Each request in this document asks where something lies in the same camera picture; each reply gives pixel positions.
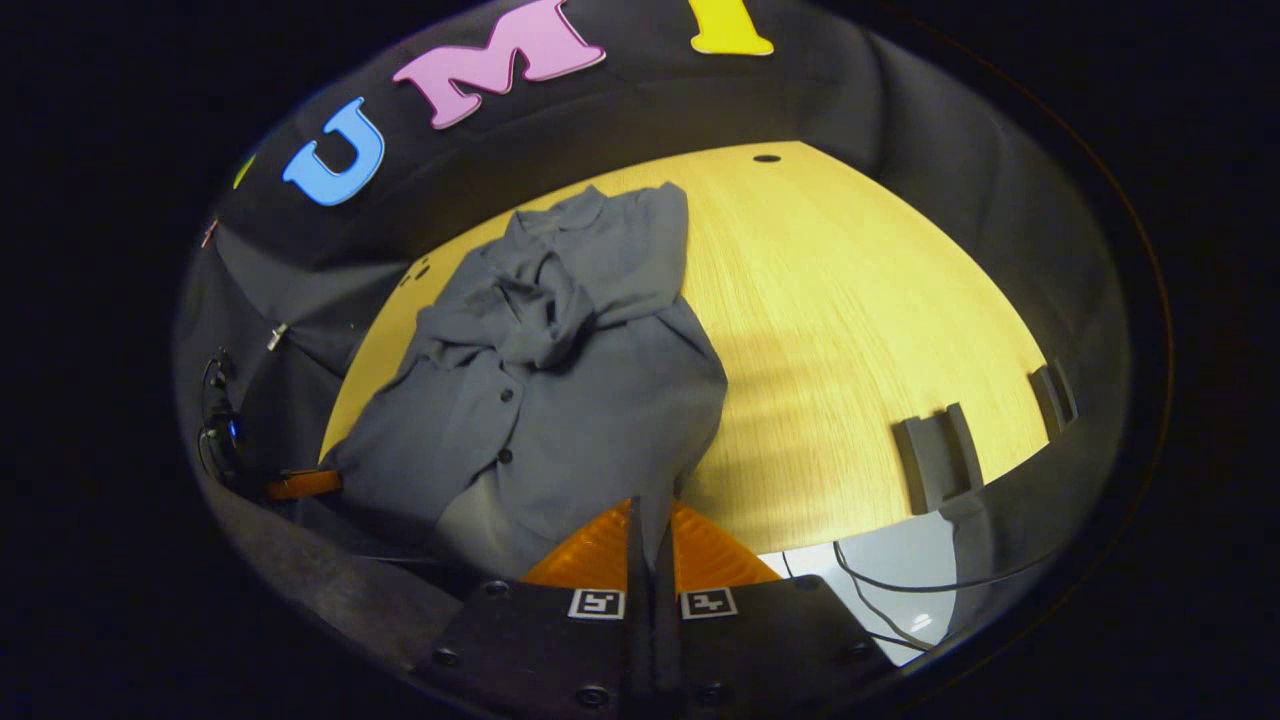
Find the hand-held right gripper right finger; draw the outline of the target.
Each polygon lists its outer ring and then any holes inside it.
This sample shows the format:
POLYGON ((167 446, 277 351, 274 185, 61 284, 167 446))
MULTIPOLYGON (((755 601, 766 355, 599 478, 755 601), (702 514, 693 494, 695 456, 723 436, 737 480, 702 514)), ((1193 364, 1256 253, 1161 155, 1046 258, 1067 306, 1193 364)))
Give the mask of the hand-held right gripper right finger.
POLYGON ((827 579, 783 577, 675 502, 660 547, 655 696, 676 719, 832 719, 897 669, 827 579))

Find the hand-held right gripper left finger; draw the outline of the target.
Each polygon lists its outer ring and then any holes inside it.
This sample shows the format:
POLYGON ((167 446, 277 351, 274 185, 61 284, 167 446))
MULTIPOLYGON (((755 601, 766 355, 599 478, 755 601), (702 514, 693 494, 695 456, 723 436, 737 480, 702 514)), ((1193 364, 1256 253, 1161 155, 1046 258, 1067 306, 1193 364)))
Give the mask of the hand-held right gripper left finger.
POLYGON ((415 667, 417 680, 498 719, 630 719, 652 692, 653 580, 625 503, 621 591, 488 582, 415 667))

